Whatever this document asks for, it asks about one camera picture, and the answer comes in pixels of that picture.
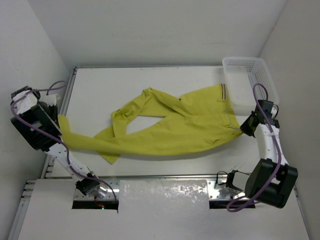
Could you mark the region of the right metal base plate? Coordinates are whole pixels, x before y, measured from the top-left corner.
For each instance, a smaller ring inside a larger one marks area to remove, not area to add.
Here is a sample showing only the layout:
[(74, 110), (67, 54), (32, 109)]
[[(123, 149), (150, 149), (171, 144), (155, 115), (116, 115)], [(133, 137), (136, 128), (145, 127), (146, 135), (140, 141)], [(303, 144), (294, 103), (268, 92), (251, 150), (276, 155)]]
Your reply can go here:
[(218, 185), (215, 180), (207, 181), (208, 198), (211, 201), (231, 201), (237, 198), (248, 200), (245, 193), (225, 187), (225, 185)]

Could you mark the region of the metal base plate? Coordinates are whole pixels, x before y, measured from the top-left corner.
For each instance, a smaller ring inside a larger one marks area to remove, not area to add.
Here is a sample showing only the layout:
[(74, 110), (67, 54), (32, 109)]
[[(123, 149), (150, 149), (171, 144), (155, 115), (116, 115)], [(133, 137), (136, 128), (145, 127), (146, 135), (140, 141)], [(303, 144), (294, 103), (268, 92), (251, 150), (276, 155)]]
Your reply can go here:
[(218, 185), (215, 180), (207, 181), (208, 198), (211, 201), (231, 201), (237, 198), (248, 200), (245, 193), (225, 187), (225, 185)]
[(83, 179), (75, 182), (75, 192), (73, 199), (76, 201), (114, 201), (120, 192), (120, 181), (111, 179), (104, 182)]

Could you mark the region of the white front cover board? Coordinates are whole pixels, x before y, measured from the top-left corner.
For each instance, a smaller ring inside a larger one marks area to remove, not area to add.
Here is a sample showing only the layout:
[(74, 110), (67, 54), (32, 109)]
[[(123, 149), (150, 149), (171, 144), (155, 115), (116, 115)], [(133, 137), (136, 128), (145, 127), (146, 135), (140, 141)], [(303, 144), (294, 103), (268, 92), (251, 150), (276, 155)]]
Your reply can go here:
[(294, 194), (284, 208), (211, 209), (204, 180), (123, 180), (118, 210), (73, 209), (73, 181), (39, 179), (21, 240), (306, 240)]

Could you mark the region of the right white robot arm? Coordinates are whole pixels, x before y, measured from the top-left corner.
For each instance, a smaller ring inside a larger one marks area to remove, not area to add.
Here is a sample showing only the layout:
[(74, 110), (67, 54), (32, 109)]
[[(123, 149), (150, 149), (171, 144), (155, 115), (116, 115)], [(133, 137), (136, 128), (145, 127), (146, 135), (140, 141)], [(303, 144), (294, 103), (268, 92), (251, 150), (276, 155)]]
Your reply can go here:
[(252, 111), (240, 126), (243, 133), (255, 137), (260, 160), (246, 181), (244, 196), (231, 200), (226, 206), (228, 212), (239, 212), (258, 202), (282, 209), (294, 188), (298, 170), (284, 157), (279, 123), (269, 116)]

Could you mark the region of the yellow-green trousers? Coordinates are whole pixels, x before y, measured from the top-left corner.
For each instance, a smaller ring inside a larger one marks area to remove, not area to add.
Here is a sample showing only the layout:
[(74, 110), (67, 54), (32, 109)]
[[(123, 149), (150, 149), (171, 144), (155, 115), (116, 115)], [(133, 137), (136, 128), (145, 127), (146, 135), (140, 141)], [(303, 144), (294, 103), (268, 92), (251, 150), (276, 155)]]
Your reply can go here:
[(122, 155), (178, 156), (199, 153), (235, 140), (240, 125), (224, 84), (180, 97), (154, 88), (111, 114), (112, 124), (93, 137), (71, 131), (58, 116), (62, 140), (73, 150), (97, 152), (113, 164)]

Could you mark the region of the white perforated plastic basket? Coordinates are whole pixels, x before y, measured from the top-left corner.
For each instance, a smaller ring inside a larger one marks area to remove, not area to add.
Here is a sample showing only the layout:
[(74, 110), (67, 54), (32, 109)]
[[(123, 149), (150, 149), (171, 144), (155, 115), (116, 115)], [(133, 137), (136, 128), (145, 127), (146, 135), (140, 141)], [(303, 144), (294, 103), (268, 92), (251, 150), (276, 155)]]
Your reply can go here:
[(224, 79), (230, 105), (238, 116), (247, 116), (257, 99), (280, 103), (279, 95), (266, 62), (258, 57), (225, 57), (222, 59)]

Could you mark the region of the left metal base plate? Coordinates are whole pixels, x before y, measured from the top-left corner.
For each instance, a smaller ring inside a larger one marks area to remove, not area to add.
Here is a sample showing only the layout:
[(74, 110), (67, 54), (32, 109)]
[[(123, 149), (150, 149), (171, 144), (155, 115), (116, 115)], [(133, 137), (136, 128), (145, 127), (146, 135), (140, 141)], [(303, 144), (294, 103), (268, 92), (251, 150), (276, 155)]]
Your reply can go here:
[(120, 192), (120, 181), (111, 179), (104, 182), (83, 179), (75, 182), (75, 192), (73, 199), (76, 201), (114, 201)]

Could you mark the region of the aluminium table frame rail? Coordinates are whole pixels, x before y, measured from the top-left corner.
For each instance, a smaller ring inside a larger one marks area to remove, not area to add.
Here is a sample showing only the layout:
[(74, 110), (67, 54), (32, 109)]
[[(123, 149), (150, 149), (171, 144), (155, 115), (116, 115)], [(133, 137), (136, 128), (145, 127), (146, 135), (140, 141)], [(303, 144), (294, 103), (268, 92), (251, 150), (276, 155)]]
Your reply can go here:
[[(67, 81), (65, 94), (62, 100), (62, 105), (61, 105), (61, 108), (59, 109), (61, 114), (65, 114), (67, 112), (69, 101), (72, 94), (72, 89), (75, 82), (75, 77), (77, 75), (77, 70), (78, 70), (78, 67), (75, 67), (72, 70), (72, 74), (70, 75), (70, 78)], [(47, 156), (42, 168), (40, 179), (46, 179), (46, 178), (52, 179), (54, 164), (55, 164), (55, 160), (51, 156)], [(19, 238), (22, 225), (28, 210), (28, 206), (31, 201), (31, 196), (32, 196), (35, 184), (36, 184), (35, 179), (29, 179), (25, 182), (25, 185), (23, 186), (23, 191), (19, 199), (19, 205), (17, 207), (7, 240), (17, 240)]]

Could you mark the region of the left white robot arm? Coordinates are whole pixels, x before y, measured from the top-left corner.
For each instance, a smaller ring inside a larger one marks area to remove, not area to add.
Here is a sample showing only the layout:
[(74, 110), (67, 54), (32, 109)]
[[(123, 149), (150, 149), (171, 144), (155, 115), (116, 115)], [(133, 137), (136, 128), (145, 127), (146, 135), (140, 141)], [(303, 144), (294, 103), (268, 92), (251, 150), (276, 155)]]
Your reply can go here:
[(71, 175), (85, 196), (98, 196), (101, 183), (93, 172), (80, 163), (62, 140), (58, 123), (57, 94), (41, 94), (40, 90), (25, 86), (11, 94), (10, 119), (13, 126), (35, 150), (54, 158)]

